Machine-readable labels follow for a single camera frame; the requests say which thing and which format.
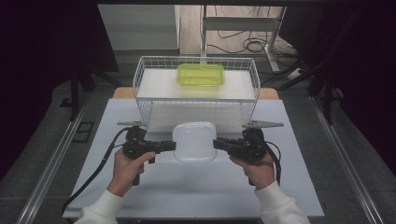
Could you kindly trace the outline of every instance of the wooden floor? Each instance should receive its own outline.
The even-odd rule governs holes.
[[[276,17],[280,7],[207,7],[207,16],[227,16],[227,17]],[[200,6],[180,6],[180,54],[197,55],[201,52],[201,20],[200,14],[203,10]],[[206,35],[207,45],[214,45],[221,49],[236,52],[244,49],[243,43],[249,37],[259,37],[261,39],[270,38],[271,32],[243,32],[232,37],[236,31],[208,31]],[[252,49],[261,49],[262,46],[252,45]],[[207,54],[225,54],[226,52],[214,47],[207,47]],[[249,50],[243,50],[240,54],[252,54]]]

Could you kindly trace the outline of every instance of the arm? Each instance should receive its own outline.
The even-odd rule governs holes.
[[[132,181],[144,172],[144,162],[155,157],[154,152],[143,154],[136,160],[130,160],[118,150],[114,160],[113,178],[107,189],[95,203],[84,207],[77,224],[117,224],[117,213],[122,208],[126,192],[132,187]]]
[[[255,194],[261,205],[261,218],[264,223],[309,223],[308,218],[297,206],[294,199],[288,197],[275,181],[274,161],[267,153],[261,161],[250,164],[233,156],[231,161],[240,165],[254,183]]]

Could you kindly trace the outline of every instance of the white lid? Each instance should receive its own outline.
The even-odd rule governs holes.
[[[187,122],[173,130],[175,157],[181,162],[210,162],[216,158],[213,148],[216,127],[210,122]]]

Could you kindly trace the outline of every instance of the hand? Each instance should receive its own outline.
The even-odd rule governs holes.
[[[256,189],[264,189],[275,181],[274,160],[268,153],[265,154],[261,161],[254,164],[239,160],[233,156],[230,156],[230,160],[244,168],[245,175],[250,178]]]
[[[155,152],[147,152],[136,160],[131,160],[122,154],[122,149],[118,150],[114,158],[113,179],[108,184],[107,190],[123,197],[132,187],[134,178],[143,174],[144,162],[151,160],[155,155]]]

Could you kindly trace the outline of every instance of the white wall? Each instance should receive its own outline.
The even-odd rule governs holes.
[[[179,6],[98,7],[114,50],[178,49]]]

